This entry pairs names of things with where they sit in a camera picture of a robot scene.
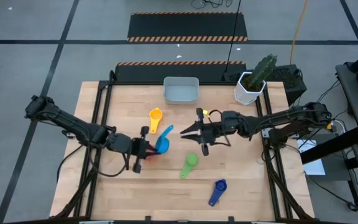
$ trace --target white plastic bin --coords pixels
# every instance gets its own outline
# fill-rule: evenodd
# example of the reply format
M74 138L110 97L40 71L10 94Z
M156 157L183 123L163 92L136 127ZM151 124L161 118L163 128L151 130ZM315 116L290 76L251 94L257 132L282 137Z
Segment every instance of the white plastic bin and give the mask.
M174 105L192 105L198 100L198 78L166 77L163 84L165 102Z

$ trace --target wooden table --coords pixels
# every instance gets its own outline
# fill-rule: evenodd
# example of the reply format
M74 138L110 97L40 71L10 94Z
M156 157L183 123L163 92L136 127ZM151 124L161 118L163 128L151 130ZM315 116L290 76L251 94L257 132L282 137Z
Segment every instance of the wooden table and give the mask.
M91 121L97 86L98 82L83 82L81 87L75 116L87 122ZM235 110L257 116L255 104L242 106L234 101L233 89L233 86L200 86L197 105L184 106L166 105L162 86L113 86L107 125L116 126L119 133L132 138L139 137L140 127L150 125L149 111L158 107L163 111L163 119L157 134L148 134L147 139L155 143L166 127L173 124L174 129L168 135L169 151L143 161L140 174L133 173L131 168L115 178L98 177L91 218L144 220L145 216L151 215L152 220L226 221L228 216L234 216L236 221L274 220L266 165L260 158L260 134L254 135L251 142L236 134L228 136L233 147L211 146L207 157L202 155L196 142L180 138L180 131L196 120L197 107ZM288 105L283 84L268 83L268 89L273 113L286 110ZM217 121L219 116L214 114L211 119ZM296 147L295 140L289 140L288 144ZM68 140L65 154L77 147L77 140ZM181 179L179 173L186 155L191 152L197 153L199 164L187 179ZM84 154L82 149L64 163L51 215L57 214L78 188ZM299 154L284 148L282 161L288 189L304 210L314 216ZM100 170L113 174L123 163L120 154L103 150ZM226 179L228 187L220 201L211 207L208 200L214 182L219 179ZM277 192L284 217L282 194L278 189ZM86 203L81 214L85 214L85 207Z

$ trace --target hazard tape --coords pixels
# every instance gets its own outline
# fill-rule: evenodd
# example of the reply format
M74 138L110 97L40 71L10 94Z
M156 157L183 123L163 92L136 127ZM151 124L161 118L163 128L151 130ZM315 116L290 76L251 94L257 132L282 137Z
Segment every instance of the hazard tape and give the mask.
M128 37L128 42L240 42L244 36L178 36L178 37Z
M134 12L131 15L162 15L162 14L236 14L237 12Z
M119 62L117 66L134 66L134 65L225 65L226 61L203 61L203 62ZM230 65L245 65L242 61L230 61Z

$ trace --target green measuring cup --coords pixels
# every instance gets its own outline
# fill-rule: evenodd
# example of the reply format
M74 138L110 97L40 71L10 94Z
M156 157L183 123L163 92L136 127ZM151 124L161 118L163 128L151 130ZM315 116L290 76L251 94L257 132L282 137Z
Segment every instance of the green measuring cup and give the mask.
M191 153L191 154L187 155L185 165L183 166L183 168L180 172L180 177L182 179L186 178L187 175L189 175L190 171L197 166L197 164L198 164L197 154Z

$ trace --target black stand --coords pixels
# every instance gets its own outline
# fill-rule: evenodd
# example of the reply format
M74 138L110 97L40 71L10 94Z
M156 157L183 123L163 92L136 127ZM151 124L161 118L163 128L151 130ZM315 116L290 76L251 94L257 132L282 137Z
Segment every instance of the black stand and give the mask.
M328 156L334 152L358 144L358 128L354 128L332 140L326 141L312 149L301 153L302 164L307 164L318 160L324 156Z

